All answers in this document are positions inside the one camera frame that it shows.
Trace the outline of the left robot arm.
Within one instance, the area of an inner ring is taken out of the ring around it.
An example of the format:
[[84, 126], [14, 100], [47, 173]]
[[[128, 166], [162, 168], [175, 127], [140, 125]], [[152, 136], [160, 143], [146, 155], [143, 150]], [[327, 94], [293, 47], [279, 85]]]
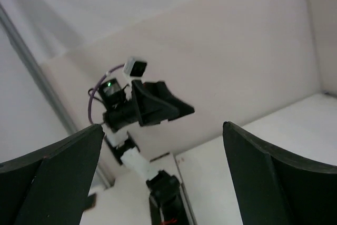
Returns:
[[141, 127], [174, 121], [193, 114], [194, 107], [175, 97], [165, 82], [131, 81], [131, 97], [117, 79], [98, 85], [98, 93], [106, 111], [103, 121], [108, 130], [105, 142], [114, 158], [126, 168], [136, 172], [149, 190], [152, 224], [191, 224], [182, 183], [177, 176], [156, 168], [142, 156], [130, 133], [122, 129], [138, 123]]

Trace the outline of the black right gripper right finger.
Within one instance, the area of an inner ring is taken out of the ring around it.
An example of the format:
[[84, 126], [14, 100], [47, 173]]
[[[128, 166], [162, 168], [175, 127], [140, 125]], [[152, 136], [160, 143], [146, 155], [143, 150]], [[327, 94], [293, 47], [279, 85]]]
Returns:
[[336, 224], [336, 166], [232, 122], [223, 124], [223, 143], [243, 224]]

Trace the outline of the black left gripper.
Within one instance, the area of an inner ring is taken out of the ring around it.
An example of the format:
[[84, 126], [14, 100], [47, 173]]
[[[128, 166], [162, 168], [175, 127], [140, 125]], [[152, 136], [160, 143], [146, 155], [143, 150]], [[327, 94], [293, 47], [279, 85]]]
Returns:
[[116, 78], [103, 82], [98, 93], [106, 108], [103, 120], [111, 130], [138, 122], [140, 126], [160, 124], [195, 113], [195, 108], [174, 96], [164, 81], [133, 80], [132, 99], [124, 97]]

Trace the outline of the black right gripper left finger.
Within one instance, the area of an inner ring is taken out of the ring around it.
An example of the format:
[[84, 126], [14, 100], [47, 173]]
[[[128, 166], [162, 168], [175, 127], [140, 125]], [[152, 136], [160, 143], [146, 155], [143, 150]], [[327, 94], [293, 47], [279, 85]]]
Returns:
[[79, 224], [102, 142], [94, 124], [1, 163], [1, 224]]

